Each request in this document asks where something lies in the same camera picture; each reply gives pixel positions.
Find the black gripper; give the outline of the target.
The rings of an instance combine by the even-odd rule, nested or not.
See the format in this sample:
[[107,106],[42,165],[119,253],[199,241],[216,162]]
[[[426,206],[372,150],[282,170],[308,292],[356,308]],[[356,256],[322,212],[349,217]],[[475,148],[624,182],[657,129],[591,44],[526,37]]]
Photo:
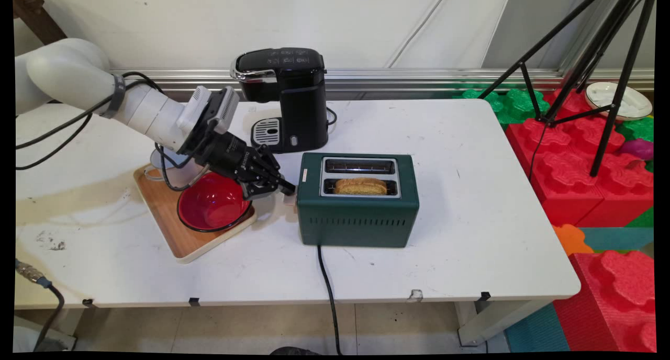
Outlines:
[[242,196],[247,201],[264,198],[275,191],[295,195],[296,186],[280,173],[280,164],[267,145],[249,146],[230,132],[206,132],[204,145],[196,151],[196,164],[239,181]]

